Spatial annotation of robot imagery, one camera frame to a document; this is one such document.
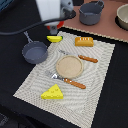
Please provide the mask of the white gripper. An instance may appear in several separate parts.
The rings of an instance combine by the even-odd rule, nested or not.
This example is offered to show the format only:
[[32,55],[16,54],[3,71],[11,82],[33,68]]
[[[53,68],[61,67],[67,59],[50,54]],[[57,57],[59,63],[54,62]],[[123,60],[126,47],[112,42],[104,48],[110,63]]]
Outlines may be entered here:
[[58,25],[65,10],[73,11],[72,0],[36,0],[36,4],[41,20],[50,20],[50,25]]

